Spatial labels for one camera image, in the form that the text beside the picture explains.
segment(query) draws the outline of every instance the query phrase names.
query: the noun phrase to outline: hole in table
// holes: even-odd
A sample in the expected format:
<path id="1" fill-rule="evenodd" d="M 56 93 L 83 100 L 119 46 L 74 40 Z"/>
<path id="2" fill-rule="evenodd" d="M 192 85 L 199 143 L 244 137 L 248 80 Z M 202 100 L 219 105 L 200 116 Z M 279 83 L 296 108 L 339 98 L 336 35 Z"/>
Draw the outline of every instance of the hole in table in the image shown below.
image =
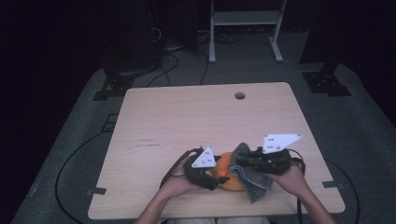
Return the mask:
<path id="1" fill-rule="evenodd" d="M 243 100 L 243 99 L 245 99 L 245 97 L 246 97 L 246 95 L 240 91 L 235 94 L 235 98 L 238 100 Z"/>

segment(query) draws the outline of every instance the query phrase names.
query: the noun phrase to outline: hand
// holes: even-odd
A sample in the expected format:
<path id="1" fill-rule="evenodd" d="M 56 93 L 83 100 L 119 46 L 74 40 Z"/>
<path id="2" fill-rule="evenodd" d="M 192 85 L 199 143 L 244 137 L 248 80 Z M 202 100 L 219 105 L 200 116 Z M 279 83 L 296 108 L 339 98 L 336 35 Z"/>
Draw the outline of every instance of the hand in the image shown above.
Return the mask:
<path id="1" fill-rule="evenodd" d="M 172 175 L 166 180 L 163 186 L 160 188 L 160 192 L 167 197 L 176 197 L 187 193 L 190 190 L 201 189 L 201 187 L 192 184 L 185 176 L 183 164 L 190 157 L 186 158 L 180 165 L 175 169 Z"/>
<path id="2" fill-rule="evenodd" d="M 310 190 L 305 181 L 303 171 L 296 162 L 292 162 L 289 170 L 283 175 L 264 175 L 274 180 L 282 189 L 298 198 Z"/>

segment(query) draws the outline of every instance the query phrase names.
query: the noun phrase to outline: person's left hand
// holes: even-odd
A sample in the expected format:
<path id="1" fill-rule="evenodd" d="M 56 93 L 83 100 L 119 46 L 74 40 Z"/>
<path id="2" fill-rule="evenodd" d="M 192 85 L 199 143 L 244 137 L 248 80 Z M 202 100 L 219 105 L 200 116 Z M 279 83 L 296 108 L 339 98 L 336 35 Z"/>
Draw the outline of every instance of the person's left hand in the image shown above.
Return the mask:
<path id="1" fill-rule="evenodd" d="M 176 197 L 187 193 L 190 190 L 201 189 L 201 187 L 192 184 L 185 176 L 183 164 L 188 160 L 186 158 L 180 165 L 175 169 L 171 176 L 166 180 L 160 191 L 168 197 Z"/>

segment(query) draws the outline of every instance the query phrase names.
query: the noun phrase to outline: dark background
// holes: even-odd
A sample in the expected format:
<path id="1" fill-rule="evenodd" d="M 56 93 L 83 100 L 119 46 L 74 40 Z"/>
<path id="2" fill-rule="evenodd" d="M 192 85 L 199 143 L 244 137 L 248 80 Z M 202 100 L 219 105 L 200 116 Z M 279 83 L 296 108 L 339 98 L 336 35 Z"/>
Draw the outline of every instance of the dark background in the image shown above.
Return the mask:
<path id="1" fill-rule="evenodd" d="M 99 68 L 158 63 L 150 26 L 193 46 L 207 29 L 208 0 L 1 1 L 0 222 L 9 222 L 53 145 L 81 90 Z M 264 9 L 274 1 L 217 3 Z M 396 123 L 395 3 L 289 0 L 282 30 L 311 28 L 301 63 L 336 57 Z"/>

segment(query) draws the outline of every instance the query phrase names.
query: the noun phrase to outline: orange object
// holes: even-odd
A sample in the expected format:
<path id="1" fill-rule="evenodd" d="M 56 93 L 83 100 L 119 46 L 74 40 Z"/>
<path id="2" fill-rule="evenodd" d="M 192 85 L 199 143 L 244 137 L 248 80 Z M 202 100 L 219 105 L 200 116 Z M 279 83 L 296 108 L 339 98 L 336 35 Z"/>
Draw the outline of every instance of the orange object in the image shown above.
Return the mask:
<path id="1" fill-rule="evenodd" d="M 228 190 L 245 190 L 239 180 L 229 170 L 228 165 L 231 161 L 232 152 L 225 152 L 221 154 L 221 158 L 217 161 L 215 167 L 209 170 L 215 178 L 230 177 L 224 184 L 219 184 L 221 187 Z"/>

